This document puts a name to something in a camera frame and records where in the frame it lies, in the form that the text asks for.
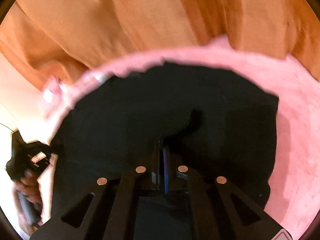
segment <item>blue strip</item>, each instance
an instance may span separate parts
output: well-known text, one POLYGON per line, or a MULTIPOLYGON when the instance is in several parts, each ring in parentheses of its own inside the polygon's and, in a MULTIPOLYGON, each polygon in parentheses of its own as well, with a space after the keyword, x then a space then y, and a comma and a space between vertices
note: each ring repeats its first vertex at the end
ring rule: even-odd
POLYGON ((163 149, 163 167, 164 167, 164 193, 169 193, 169 174, 168 174, 168 163, 167 163, 167 150, 163 149))

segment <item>warning label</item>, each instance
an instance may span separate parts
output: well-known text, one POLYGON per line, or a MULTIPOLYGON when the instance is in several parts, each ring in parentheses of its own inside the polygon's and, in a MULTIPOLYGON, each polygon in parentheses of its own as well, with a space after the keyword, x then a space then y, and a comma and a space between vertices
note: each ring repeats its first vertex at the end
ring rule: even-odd
POLYGON ((281 229, 271 240, 292 240, 292 238, 285 229, 281 229))

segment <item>person's hand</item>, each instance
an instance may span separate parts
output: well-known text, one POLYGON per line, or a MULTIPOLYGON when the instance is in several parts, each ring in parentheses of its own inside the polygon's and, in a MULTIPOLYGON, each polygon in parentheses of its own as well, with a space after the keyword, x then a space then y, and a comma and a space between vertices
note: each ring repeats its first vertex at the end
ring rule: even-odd
POLYGON ((42 198, 37 181, 37 176, 30 170, 25 172, 25 178, 20 181, 15 181, 15 189, 27 196, 27 200, 34 203, 39 210, 42 209, 42 198))

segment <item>white label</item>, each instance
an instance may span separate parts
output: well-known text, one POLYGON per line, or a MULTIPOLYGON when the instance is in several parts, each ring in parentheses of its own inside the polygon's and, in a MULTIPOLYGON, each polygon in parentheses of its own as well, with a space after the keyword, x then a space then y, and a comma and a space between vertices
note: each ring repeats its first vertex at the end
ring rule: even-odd
POLYGON ((288 232, 285 229, 282 228, 279 231, 279 233, 274 238, 272 238, 271 240, 292 240, 292 238, 290 237, 288 232))
POLYGON ((43 152, 39 152, 37 155, 33 156, 31 161, 33 163, 37 163, 39 161, 41 161, 42 159, 44 159, 46 157, 46 155, 43 152))
POLYGON ((49 89, 46 89, 44 92, 43 92, 43 98, 45 101, 47 101, 48 103, 52 103, 53 101, 53 93, 49 90, 49 89))
POLYGON ((94 72, 92 73, 92 75, 100 82, 100 83, 104 83, 106 82, 106 80, 108 79, 108 77, 101 72, 94 72))

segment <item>metal screw head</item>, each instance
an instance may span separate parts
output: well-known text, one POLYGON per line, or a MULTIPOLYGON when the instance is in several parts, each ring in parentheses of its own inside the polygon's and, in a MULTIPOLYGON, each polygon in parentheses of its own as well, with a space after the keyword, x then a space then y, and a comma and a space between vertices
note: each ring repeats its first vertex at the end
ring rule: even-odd
POLYGON ((100 178, 97 180, 98 185, 105 185, 108 182, 106 178, 100 178))
POLYGON ((217 182, 220 184, 225 184, 225 183, 227 183, 227 179, 223 176, 219 176, 219 177, 217 177, 217 182))
POLYGON ((178 167, 178 171, 180 172, 187 172, 188 171, 188 167, 187 166, 184 166, 184 165, 181 165, 178 167))
POLYGON ((144 166, 139 166, 136 168, 137 173, 144 173, 147 169, 144 166))

